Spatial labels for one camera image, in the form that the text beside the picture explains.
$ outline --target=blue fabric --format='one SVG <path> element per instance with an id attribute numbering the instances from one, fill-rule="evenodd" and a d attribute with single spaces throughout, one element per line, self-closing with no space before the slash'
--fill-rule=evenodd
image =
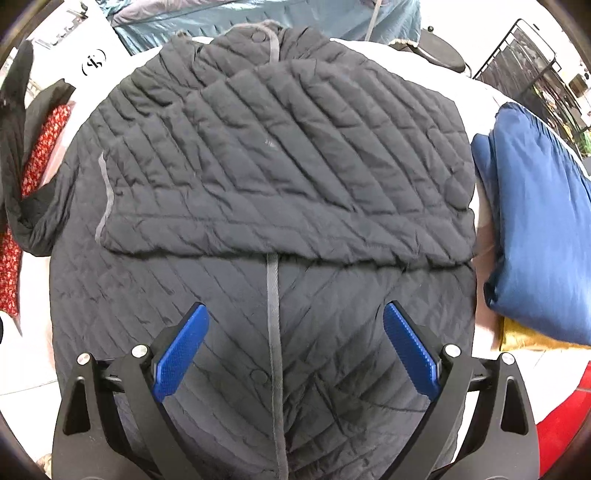
<path id="1" fill-rule="evenodd" d="M 434 401 L 441 393 L 437 364 L 392 302 L 384 307 L 384 331 L 406 369 L 414 388 Z"/>
<path id="2" fill-rule="evenodd" d="M 209 314 L 205 305 L 199 305 L 190 314 L 177 337 L 156 365 L 152 394 L 159 402 L 173 395 L 181 384 L 185 372 L 193 363 L 209 328 Z"/>
<path id="3" fill-rule="evenodd" d="M 168 12 L 119 25 L 115 31 L 131 54 L 163 45 L 180 30 L 192 37 L 217 37 L 233 25 L 268 19 L 286 27 L 314 27 L 327 37 L 363 40 L 373 11 L 373 5 L 363 0 L 239 0 Z M 420 33 L 420 0 L 387 0 L 380 8 L 371 40 L 418 42 Z"/>
<path id="4" fill-rule="evenodd" d="M 491 203 L 488 306 L 557 340 L 591 345 L 591 182 L 546 125 L 506 103 L 472 154 Z"/>

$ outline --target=yellow fabric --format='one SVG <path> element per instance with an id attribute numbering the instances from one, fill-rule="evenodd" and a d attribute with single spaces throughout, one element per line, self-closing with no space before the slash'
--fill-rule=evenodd
<path id="1" fill-rule="evenodd" d="M 516 321 L 505 317 L 503 321 L 503 341 L 501 351 L 507 352 L 510 350 L 519 350 L 520 348 L 527 348 L 528 350 L 556 350 L 564 348 L 591 349 L 591 347 L 586 345 L 554 340 L 553 338 L 547 337 L 531 328 L 524 327 Z"/>

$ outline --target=black round object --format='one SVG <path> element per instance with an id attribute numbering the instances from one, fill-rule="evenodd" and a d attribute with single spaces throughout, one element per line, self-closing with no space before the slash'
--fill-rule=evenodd
<path id="1" fill-rule="evenodd" d="M 251 379 L 259 385 L 264 385 L 269 381 L 269 375 L 264 370 L 255 369 L 251 372 Z"/>
<path id="2" fill-rule="evenodd" d="M 434 65 L 445 67 L 454 72 L 462 73 L 466 70 L 466 62 L 462 56 L 442 38 L 428 30 L 421 30 L 418 47 L 410 47 L 413 52 L 427 59 Z"/>

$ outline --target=metal screw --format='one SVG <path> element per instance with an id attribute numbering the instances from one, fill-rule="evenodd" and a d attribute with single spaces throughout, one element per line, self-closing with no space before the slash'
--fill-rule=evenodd
<path id="1" fill-rule="evenodd" d="M 90 362 L 90 354 L 89 353 L 81 353 L 78 356 L 78 365 L 86 365 L 88 362 Z"/>
<path id="2" fill-rule="evenodd" d="M 513 355 L 511 355 L 510 353 L 503 353 L 501 355 L 501 359 L 507 364 L 507 365 L 513 365 L 515 363 L 515 357 Z"/>
<path id="3" fill-rule="evenodd" d="M 136 358 L 142 358 L 146 353 L 148 353 L 148 347 L 145 345 L 136 345 L 131 351 L 131 355 Z"/>
<path id="4" fill-rule="evenodd" d="M 462 351 L 460 350 L 460 347 L 454 345 L 453 343 L 450 343 L 445 346 L 445 353 L 447 353 L 452 358 L 455 358 L 457 356 L 460 356 L 460 353 L 462 353 Z"/>

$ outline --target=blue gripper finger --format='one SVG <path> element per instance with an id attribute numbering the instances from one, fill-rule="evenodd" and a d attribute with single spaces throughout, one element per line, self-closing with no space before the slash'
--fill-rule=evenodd
<path id="1" fill-rule="evenodd" d="M 159 402 L 177 391 L 207 333 L 209 327 L 207 308 L 201 304 L 195 306 L 192 312 L 189 311 L 186 323 L 155 367 L 152 393 Z"/>
<path id="2" fill-rule="evenodd" d="M 439 396 L 437 364 L 394 303 L 384 308 L 384 330 L 402 360 L 414 388 L 431 401 Z"/>

